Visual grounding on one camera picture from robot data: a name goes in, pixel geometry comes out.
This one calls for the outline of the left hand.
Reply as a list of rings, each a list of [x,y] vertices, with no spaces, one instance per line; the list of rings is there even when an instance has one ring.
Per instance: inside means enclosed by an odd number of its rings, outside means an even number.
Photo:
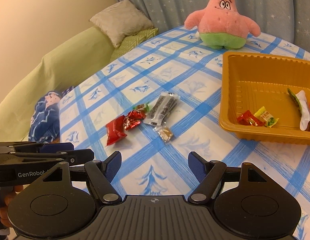
[[[13,198],[23,189],[23,185],[14,186],[12,191],[7,193],[4,197],[4,206],[0,207],[0,221],[6,227],[12,227],[12,224],[8,219],[8,205],[13,200]]]

